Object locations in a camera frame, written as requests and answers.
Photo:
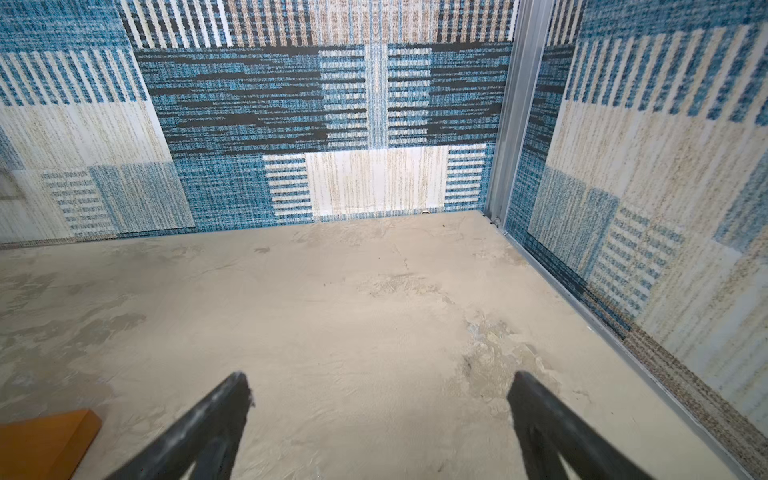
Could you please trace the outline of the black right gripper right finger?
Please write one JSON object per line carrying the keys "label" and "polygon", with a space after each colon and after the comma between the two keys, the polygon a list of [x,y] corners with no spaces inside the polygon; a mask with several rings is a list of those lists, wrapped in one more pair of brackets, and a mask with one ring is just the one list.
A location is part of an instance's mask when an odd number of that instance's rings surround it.
{"label": "black right gripper right finger", "polygon": [[650,477],[531,373],[515,373],[507,401],[528,478],[566,479],[566,467],[581,479]]}

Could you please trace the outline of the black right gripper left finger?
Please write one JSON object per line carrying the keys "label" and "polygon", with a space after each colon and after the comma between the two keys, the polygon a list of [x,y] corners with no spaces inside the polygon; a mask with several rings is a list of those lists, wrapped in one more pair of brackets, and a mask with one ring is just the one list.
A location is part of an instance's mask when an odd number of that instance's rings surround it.
{"label": "black right gripper left finger", "polygon": [[247,376],[236,371],[110,479],[229,479],[253,406]]}

